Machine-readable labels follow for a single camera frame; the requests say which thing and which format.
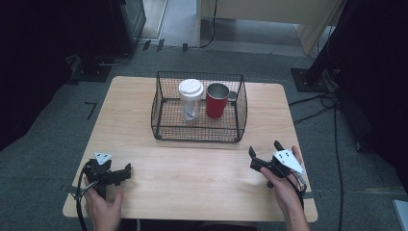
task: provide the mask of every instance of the cup lid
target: cup lid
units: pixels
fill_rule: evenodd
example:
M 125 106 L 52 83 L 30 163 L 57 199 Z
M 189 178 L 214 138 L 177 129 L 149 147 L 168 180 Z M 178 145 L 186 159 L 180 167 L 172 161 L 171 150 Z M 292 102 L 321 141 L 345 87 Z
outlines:
M 196 79 L 187 79 L 180 83 L 179 91 L 186 97 L 196 97 L 203 92 L 203 85 Z

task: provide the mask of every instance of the floor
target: floor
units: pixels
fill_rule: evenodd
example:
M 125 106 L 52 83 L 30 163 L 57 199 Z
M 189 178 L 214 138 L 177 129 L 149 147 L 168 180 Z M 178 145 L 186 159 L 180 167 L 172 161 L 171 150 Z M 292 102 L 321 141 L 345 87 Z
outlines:
M 147 20 L 141 41 L 164 39 L 168 46 L 198 45 L 195 0 L 143 0 L 143 4 Z M 205 45 L 213 35 L 212 19 L 203 19 L 201 24 L 201 45 Z M 216 19 L 215 31 L 214 40 L 205 49 L 306 56 L 292 24 Z M 330 31 L 326 29 L 310 57 L 319 54 Z

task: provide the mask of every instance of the person's left hand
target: person's left hand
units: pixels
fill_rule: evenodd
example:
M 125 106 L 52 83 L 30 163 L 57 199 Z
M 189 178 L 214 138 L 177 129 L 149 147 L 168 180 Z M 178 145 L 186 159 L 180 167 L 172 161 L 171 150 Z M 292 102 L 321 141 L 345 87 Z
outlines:
M 115 202 L 107 202 L 98 192 L 91 188 L 85 192 L 87 205 L 85 206 L 90 220 L 92 220 L 94 231 L 115 231 L 120 224 L 121 205 L 123 200 L 123 189 L 116 191 Z

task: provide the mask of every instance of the metal stand base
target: metal stand base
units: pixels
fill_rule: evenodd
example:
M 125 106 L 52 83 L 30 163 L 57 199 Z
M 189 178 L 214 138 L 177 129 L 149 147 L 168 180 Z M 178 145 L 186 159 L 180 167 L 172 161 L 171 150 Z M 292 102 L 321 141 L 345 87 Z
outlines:
M 108 65 L 93 65 L 91 67 L 84 67 L 79 63 L 71 80 L 73 81 L 89 81 L 89 82 L 106 82 L 111 67 Z
M 291 68 L 292 77 L 296 84 L 297 91 L 329 92 L 329 88 L 322 77 L 313 84 L 307 83 L 305 79 L 307 71 L 308 69 Z

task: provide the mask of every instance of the white cup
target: white cup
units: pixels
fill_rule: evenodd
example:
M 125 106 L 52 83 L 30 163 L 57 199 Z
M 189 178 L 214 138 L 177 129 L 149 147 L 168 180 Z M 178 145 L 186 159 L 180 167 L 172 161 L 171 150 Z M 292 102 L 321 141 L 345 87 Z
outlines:
M 187 79 L 180 83 L 179 93 L 185 121 L 193 121 L 199 118 L 203 91 L 203 85 L 196 79 Z

